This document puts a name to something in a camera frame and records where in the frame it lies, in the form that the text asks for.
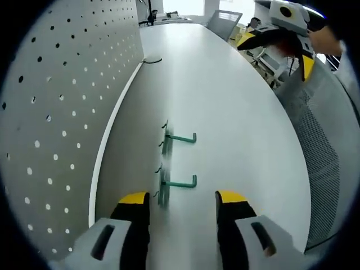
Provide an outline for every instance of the gray chair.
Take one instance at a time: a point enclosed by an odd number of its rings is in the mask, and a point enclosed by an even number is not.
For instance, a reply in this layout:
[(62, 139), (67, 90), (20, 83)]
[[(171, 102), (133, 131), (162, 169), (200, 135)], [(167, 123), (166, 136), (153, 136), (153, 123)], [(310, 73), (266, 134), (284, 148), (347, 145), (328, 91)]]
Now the gray chair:
[(242, 13), (216, 10), (206, 28), (227, 42), (241, 16)]
[(352, 204), (360, 176), (360, 127), (345, 89), (319, 59), (307, 83), (300, 72), (297, 69), (275, 92), (298, 135), (308, 169), (309, 249), (337, 233)]

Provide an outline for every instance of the white table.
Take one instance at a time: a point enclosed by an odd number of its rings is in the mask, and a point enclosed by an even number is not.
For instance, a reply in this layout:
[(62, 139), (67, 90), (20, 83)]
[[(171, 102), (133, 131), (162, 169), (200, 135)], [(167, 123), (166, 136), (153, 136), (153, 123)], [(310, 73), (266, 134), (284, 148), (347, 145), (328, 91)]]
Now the white table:
[(245, 195), (257, 215), (266, 215), (304, 251), (311, 199), (307, 167), (293, 126), (278, 99), (251, 65), (230, 45), (197, 24), (141, 29), (145, 56), (163, 61), (151, 70), (151, 88), (177, 136), (171, 181), (194, 189), (170, 188), (167, 210), (151, 208), (151, 269), (221, 269), (216, 237), (215, 191)]

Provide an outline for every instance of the mesh panel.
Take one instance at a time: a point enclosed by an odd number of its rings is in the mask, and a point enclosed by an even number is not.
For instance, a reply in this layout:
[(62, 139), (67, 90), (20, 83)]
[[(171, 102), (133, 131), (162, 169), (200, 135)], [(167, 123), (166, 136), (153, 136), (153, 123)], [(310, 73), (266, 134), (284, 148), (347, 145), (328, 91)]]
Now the mesh panel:
[(329, 237), (340, 191), (339, 158), (308, 103), (310, 97), (301, 91), (298, 103), (290, 104), (289, 117), (303, 149), (310, 181), (311, 220), (307, 247)]

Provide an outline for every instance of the pegboard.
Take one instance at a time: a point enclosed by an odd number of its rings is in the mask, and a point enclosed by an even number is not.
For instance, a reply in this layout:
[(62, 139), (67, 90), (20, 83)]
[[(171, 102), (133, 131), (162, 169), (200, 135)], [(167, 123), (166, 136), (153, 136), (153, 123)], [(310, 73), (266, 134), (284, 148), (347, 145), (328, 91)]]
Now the pegboard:
[(0, 170), (21, 228), (47, 259), (88, 228), (104, 130), (143, 50), (135, 0), (61, 0), (22, 40), (0, 102)]

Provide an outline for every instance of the table surface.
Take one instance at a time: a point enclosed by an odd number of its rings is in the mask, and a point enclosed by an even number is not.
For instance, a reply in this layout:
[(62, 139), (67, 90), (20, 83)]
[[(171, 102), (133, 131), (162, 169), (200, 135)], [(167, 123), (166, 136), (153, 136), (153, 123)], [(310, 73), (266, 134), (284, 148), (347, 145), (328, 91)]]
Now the table surface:
[(304, 251), (311, 217), (307, 167), (273, 91), (235, 49), (201, 25), (142, 28), (141, 38), (145, 57), (163, 60), (144, 66), (151, 76), (139, 79), (149, 90), (163, 89), (161, 102), (176, 136), (197, 133), (194, 145), (173, 142), (167, 164), (171, 181), (191, 183), (196, 174), (197, 187), (171, 187), (168, 208), (151, 208), (153, 269), (221, 269), (216, 190), (245, 195), (257, 215), (275, 221)]

